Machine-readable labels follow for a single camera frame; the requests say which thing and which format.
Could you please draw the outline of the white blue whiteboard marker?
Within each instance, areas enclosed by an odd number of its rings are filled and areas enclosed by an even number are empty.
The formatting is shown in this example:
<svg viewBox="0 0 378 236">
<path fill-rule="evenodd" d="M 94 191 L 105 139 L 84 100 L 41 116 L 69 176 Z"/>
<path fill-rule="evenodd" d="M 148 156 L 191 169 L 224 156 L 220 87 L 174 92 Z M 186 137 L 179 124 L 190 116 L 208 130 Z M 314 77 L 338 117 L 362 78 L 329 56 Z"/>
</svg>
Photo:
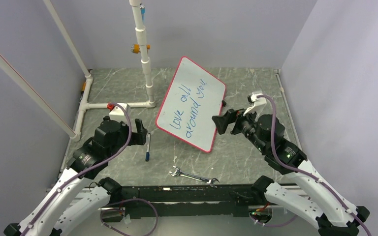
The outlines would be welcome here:
<svg viewBox="0 0 378 236">
<path fill-rule="evenodd" d="M 147 149 L 146 149 L 145 161 L 148 162 L 150 160 L 151 133 L 147 134 L 146 144 L 147 144 Z"/>
</svg>

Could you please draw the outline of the pink-framed whiteboard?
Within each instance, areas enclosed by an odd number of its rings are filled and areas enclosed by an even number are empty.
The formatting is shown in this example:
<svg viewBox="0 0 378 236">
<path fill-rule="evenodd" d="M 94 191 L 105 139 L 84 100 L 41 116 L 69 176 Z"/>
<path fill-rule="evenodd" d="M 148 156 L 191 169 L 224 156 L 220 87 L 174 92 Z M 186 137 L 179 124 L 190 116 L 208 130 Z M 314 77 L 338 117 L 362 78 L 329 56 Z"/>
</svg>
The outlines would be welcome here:
<svg viewBox="0 0 378 236">
<path fill-rule="evenodd" d="M 226 84 L 188 57 L 179 61 L 156 118 L 160 130 L 205 152 L 212 151 L 212 116 L 223 108 Z"/>
</svg>

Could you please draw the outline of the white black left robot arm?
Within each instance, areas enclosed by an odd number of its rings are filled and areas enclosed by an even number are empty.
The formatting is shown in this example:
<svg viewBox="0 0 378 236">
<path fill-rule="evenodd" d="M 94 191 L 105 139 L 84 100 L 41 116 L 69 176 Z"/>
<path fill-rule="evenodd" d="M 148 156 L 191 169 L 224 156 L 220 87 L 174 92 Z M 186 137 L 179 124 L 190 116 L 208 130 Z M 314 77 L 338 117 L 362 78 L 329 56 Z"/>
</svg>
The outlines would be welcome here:
<svg viewBox="0 0 378 236">
<path fill-rule="evenodd" d="M 75 204 L 72 201 L 114 156 L 127 146 L 143 146 L 147 134 L 148 130 L 139 118 L 129 123 L 105 116 L 94 135 L 73 153 L 57 183 L 41 203 L 20 223 L 8 224 L 4 235 L 66 236 L 98 207 L 118 205 L 122 187 L 108 177 L 85 198 Z"/>
</svg>

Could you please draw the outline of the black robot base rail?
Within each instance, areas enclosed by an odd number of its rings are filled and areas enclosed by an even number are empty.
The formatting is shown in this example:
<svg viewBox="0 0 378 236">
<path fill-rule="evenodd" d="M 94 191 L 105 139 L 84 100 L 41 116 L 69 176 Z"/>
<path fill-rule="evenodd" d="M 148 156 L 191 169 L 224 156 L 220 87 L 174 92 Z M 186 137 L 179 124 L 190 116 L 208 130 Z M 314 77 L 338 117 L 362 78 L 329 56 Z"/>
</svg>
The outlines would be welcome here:
<svg viewBox="0 0 378 236">
<path fill-rule="evenodd" d="M 131 219 L 168 216 L 231 215 L 248 217 L 272 215 L 273 204 L 257 196 L 249 184 L 171 186 L 123 186 L 108 197 L 102 207 L 103 219 L 115 222 L 120 216 Z"/>
</svg>

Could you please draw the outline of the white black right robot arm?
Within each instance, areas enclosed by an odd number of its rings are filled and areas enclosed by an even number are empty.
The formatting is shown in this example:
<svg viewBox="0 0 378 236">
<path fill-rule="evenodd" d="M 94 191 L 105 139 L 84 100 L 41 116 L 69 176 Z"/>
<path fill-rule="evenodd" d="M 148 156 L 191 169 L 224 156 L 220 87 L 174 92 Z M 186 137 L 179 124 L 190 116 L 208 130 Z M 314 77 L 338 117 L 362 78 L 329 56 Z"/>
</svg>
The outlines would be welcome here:
<svg viewBox="0 0 378 236">
<path fill-rule="evenodd" d="M 252 186 L 252 199 L 257 204 L 266 201 L 280 205 L 315 227 L 321 236 L 356 236 L 359 228 L 371 232 L 364 224 L 370 212 L 341 196 L 319 174 L 306 154 L 284 138 L 285 127 L 275 114 L 244 114 L 244 110 L 228 110 L 212 116 L 219 134 L 234 124 L 232 135 L 243 134 L 264 156 L 274 170 L 294 181 L 308 197 L 293 193 L 269 177 L 261 176 Z"/>
</svg>

